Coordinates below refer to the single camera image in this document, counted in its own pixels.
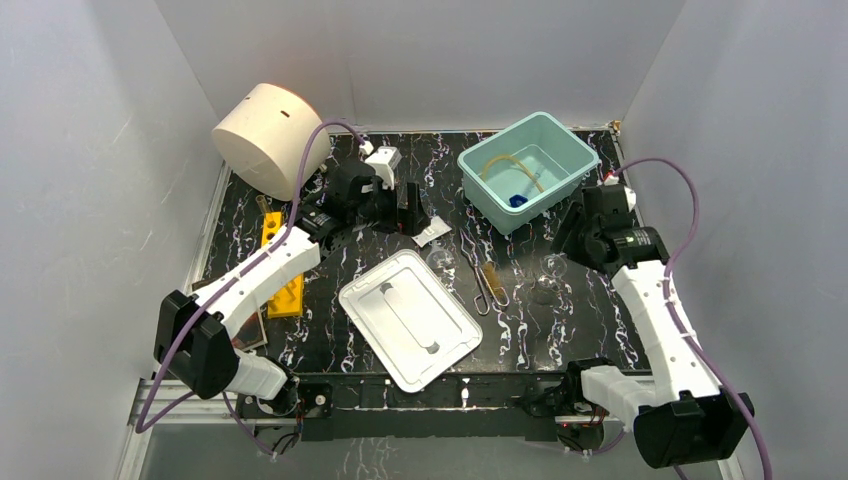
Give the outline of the white paper packet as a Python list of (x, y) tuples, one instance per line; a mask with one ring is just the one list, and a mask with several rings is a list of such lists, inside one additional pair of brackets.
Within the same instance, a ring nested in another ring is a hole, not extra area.
[(413, 236), (413, 241), (419, 247), (425, 247), (430, 242), (450, 233), (452, 228), (438, 215), (430, 219), (430, 224), (421, 233)]

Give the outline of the clear glass beaker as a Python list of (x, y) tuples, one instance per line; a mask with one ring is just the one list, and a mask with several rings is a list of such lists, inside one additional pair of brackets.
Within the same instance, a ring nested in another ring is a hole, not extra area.
[(568, 270), (563, 254), (548, 254), (540, 260), (540, 269), (536, 277), (536, 286), (543, 291), (559, 291)]

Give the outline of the clear cylinder blue base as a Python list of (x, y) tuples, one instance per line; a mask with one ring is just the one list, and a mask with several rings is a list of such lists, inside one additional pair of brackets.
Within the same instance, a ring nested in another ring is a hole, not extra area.
[[(542, 172), (540, 170), (530, 170), (535, 176), (539, 179), (541, 184), (546, 189), (543, 180), (542, 180)], [(509, 205), (513, 208), (518, 208), (530, 200), (539, 197), (543, 193), (539, 193), (536, 188), (531, 184), (528, 178), (526, 178), (521, 172), (511, 169), (509, 171), (510, 176), (509, 179), (512, 183), (512, 192), (508, 196)]]

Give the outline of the teal plastic bin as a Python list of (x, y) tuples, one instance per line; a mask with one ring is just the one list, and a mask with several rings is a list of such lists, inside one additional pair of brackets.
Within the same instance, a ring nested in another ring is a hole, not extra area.
[(534, 112), (461, 152), (465, 198), (509, 235), (570, 196), (598, 154), (547, 112)]

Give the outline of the tan rubber tube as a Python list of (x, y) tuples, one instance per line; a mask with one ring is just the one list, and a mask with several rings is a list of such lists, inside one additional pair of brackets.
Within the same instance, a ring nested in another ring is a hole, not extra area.
[(505, 167), (504, 171), (508, 169), (513, 169), (521, 172), (526, 178), (529, 179), (531, 184), (536, 188), (539, 193), (543, 193), (545, 191), (544, 186), (541, 184), (539, 179), (532, 173), (529, 168), (517, 157), (514, 155), (504, 154), (498, 155), (494, 158), (488, 160), (484, 166), (482, 167), (481, 172), (479, 173), (479, 178), (482, 181), (486, 181), (489, 177), (490, 171), (498, 164), (509, 164), (509, 167)]

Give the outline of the glass test tube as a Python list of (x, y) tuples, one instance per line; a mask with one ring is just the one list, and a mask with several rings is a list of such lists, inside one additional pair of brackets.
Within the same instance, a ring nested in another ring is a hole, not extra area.
[(265, 195), (259, 194), (256, 196), (255, 200), (263, 215), (268, 215), (272, 213), (270, 204), (268, 203)]

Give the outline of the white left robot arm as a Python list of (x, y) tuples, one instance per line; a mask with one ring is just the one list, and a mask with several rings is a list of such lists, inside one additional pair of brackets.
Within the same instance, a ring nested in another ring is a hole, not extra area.
[(414, 237), (429, 226), (418, 183), (399, 189), (376, 166), (347, 160), (329, 172), (322, 191), (293, 205), (281, 227), (247, 260), (192, 294), (179, 290), (162, 301), (154, 357), (162, 373), (201, 399), (223, 392), (258, 397), (275, 416), (294, 411), (299, 391), (288, 370), (232, 344), (246, 321), (275, 293), (371, 229)]

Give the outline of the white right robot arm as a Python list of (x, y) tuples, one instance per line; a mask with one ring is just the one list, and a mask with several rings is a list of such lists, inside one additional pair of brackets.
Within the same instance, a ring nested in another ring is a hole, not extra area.
[(568, 363), (562, 382), (524, 397), (532, 411), (540, 402), (551, 413), (590, 413), (600, 407), (634, 434), (652, 468), (729, 458), (748, 428), (753, 404), (737, 397), (692, 350), (696, 335), (666, 271), (670, 255), (652, 227), (633, 224), (635, 194), (624, 185), (585, 187), (569, 203), (555, 237), (555, 252), (606, 275), (630, 313), (648, 357), (652, 386), (626, 376), (599, 357)]

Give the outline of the wooden test tube clamp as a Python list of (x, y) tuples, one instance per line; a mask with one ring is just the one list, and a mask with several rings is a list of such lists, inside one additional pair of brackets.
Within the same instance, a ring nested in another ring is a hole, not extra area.
[(482, 266), (482, 273), (494, 303), (499, 307), (507, 307), (510, 303), (509, 294), (498, 275), (495, 264), (493, 262), (485, 263)]

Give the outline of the white bin lid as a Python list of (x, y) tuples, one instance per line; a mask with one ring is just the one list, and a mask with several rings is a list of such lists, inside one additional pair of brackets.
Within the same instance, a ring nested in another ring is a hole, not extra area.
[(413, 250), (342, 287), (338, 301), (406, 393), (423, 390), (482, 343), (481, 326)]

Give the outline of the cream cylindrical drum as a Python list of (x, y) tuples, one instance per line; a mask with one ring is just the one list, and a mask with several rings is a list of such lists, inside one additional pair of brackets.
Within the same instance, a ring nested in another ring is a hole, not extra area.
[(259, 83), (213, 128), (211, 138), (233, 173), (248, 185), (290, 201), (330, 156), (330, 137), (323, 130), (312, 144), (303, 176), (298, 176), (307, 140), (321, 123), (297, 94)]

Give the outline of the yellow test tube rack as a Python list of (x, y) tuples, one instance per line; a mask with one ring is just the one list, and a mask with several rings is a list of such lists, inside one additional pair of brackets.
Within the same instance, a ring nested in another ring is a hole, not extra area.
[[(260, 246), (265, 247), (284, 225), (283, 213), (264, 210)], [(304, 314), (304, 279), (299, 275), (275, 293), (267, 302), (267, 317), (280, 319)]]

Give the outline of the dark book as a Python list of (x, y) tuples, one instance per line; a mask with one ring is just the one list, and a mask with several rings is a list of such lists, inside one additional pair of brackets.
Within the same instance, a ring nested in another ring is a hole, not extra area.
[(258, 309), (242, 325), (238, 333), (231, 339), (234, 348), (249, 352), (268, 342), (265, 329), (266, 306)]

